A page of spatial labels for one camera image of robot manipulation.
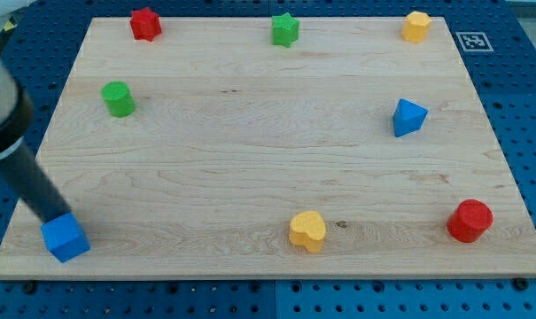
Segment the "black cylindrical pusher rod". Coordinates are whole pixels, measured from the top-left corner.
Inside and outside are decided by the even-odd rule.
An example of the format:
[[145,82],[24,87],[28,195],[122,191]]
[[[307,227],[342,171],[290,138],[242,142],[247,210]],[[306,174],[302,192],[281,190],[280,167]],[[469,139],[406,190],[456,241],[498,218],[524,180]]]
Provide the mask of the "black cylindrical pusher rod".
[[0,152],[0,175],[42,222],[71,212],[71,207],[22,140]]

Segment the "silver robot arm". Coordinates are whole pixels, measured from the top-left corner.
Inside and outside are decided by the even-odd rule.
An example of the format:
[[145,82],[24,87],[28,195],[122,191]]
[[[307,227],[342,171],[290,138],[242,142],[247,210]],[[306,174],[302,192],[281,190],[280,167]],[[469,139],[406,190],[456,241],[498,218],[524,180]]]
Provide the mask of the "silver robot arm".
[[42,222],[50,222],[71,207],[24,142],[33,118],[31,99],[0,59],[0,175]]

